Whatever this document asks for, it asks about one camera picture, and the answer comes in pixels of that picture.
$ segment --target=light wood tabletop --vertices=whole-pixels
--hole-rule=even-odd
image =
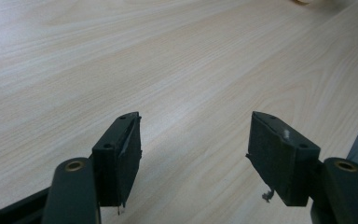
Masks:
[[[358,0],[0,1],[0,208],[139,111],[139,173],[103,223],[310,223],[309,206],[261,198],[245,159],[254,110],[321,160],[347,156]]]

